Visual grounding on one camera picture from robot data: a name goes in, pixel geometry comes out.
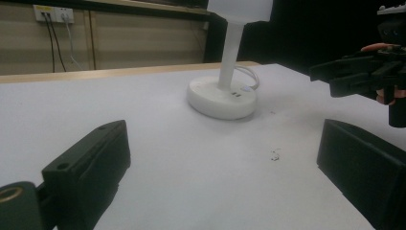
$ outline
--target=lamp shade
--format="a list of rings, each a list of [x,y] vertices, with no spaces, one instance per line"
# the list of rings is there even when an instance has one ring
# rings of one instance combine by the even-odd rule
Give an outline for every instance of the lamp shade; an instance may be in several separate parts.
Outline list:
[[[246,24],[269,21],[273,0],[209,0],[207,10],[229,22]]]

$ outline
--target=wall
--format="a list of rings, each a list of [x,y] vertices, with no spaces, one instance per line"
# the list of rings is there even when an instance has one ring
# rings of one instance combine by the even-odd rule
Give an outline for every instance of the wall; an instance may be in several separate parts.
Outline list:
[[[74,57],[83,70],[202,62],[204,22],[74,10],[70,25]],[[64,24],[54,23],[67,71],[70,60]],[[63,72],[54,45],[56,72]],[[32,5],[0,3],[0,75],[52,73],[51,42]]]

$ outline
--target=cable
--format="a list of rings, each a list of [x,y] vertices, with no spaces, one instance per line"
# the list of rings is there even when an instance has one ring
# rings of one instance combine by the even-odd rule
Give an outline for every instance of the cable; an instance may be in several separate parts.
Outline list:
[[[255,84],[253,86],[250,86],[252,89],[256,90],[259,87],[259,78],[256,72],[254,72],[254,70],[252,70],[249,67],[246,66],[242,66],[242,65],[236,65],[235,69],[237,69],[238,71],[250,76],[254,81]]]
[[[59,53],[60,63],[62,64],[63,71],[66,72],[66,68],[65,68],[65,65],[63,64],[63,60],[62,60],[62,55],[60,54],[59,42],[57,41],[57,36],[56,36],[56,33],[55,33],[55,29],[54,29],[54,23],[52,22],[51,15],[49,15],[48,13],[47,13],[47,15],[49,16],[49,19],[50,19],[50,21],[51,21],[51,28],[52,28],[52,31],[54,32],[54,37],[55,37],[55,41],[56,41],[57,52]]]
[[[42,16],[45,18],[45,22],[47,23],[47,28],[48,28],[48,34],[50,35],[50,40],[51,40],[51,54],[52,54],[52,72],[55,72],[55,57],[54,57],[54,42],[52,40],[52,35],[51,35],[51,30],[50,30],[50,25],[48,23],[48,18],[45,15],[45,12],[41,13]]]
[[[78,62],[74,59],[74,45],[72,42],[72,36],[71,36],[71,31],[69,30],[69,17],[66,17],[65,14],[62,15],[62,20],[65,22],[66,29],[68,30],[68,35],[69,35],[69,41],[71,43],[71,60],[77,65],[79,70],[83,70],[81,66],[78,64]]]

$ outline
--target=white table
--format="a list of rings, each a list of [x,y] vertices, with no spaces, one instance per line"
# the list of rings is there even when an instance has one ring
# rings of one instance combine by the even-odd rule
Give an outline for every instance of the white table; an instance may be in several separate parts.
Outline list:
[[[236,121],[186,101],[189,81],[218,69],[0,84],[0,186],[38,185],[81,137],[124,119],[132,166],[97,230],[372,229],[318,169],[324,119],[403,150],[406,129],[388,126],[388,108],[373,100],[332,99],[327,84],[277,64],[253,68],[258,108]]]

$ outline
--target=small debris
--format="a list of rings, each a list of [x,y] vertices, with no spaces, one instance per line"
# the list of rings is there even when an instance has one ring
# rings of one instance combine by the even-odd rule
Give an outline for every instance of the small debris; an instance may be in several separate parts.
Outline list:
[[[277,150],[281,150],[281,149],[275,149],[271,151],[271,160],[273,161],[277,161],[280,159],[280,155],[277,153]]]

